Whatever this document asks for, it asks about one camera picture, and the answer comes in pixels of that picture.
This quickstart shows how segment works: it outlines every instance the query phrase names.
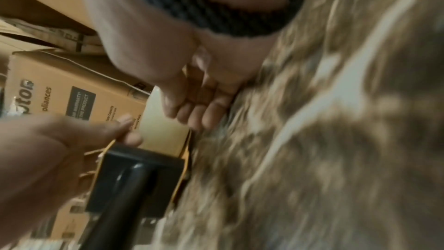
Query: woven wristband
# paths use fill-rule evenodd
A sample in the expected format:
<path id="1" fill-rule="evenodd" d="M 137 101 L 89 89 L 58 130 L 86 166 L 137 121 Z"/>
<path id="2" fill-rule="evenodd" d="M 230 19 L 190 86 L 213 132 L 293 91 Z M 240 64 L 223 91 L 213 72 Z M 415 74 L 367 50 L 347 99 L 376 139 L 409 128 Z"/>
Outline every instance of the woven wristband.
<path id="1" fill-rule="evenodd" d="M 232 9 L 211 0 L 145 1 L 198 28 L 233 37 L 258 37 L 283 29 L 296 16 L 304 0 L 289 0 L 285 8 L 271 12 Z"/>

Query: black tool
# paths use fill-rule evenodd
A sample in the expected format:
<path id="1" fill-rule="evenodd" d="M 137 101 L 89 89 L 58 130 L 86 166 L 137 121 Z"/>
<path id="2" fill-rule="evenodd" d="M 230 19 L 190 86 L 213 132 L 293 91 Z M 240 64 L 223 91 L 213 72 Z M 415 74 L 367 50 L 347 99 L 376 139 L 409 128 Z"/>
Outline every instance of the black tool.
<path id="1" fill-rule="evenodd" d="M 142 218 L 162 218 L 185 161 L 114 143 L 103 156 L 86 211 L 101 216 L 80 250 L 128 250 Z"/>

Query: person's right hand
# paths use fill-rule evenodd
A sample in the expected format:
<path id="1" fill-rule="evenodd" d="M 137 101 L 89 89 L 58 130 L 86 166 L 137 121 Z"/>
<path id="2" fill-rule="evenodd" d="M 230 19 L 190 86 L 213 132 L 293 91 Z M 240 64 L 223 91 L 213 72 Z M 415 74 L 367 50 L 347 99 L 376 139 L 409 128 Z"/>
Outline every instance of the person's right hand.
<path id="1" fill-rule="evenodd" d="M 144 0 L 85 1 L 112 62 L 159 86 L 166 116 L 195 130 L 218 125 L 278 36 L 216 35 L 178 21 Z M 213 1 L 248 11 L 271 11 L 282 8 L 287 0 Z"/>

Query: marble pattern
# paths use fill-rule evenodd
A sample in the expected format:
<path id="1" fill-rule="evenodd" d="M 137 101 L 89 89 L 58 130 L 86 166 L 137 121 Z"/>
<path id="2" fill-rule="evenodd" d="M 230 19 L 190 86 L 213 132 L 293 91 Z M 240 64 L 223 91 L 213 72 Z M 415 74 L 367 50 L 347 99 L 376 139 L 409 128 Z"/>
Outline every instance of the marble pattern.
<path id="1" fill-rule="evenodd" d="M 444 0 L 306 0 L 160 250 L 444 249 Z"/>

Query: person's left hand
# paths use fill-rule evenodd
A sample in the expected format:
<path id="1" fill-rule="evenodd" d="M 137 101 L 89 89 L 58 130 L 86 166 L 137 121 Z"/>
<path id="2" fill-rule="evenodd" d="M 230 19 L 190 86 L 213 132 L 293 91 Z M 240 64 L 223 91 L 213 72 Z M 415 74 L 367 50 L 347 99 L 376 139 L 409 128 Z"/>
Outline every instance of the person's left hand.
<path id="1" fill-rule="evenodd" d="M 114 139 L 142 142 L 133 118 L 93 124 L 53 114 L 0 121 L 0 248 L 91 186 L 97 155 Z"/>

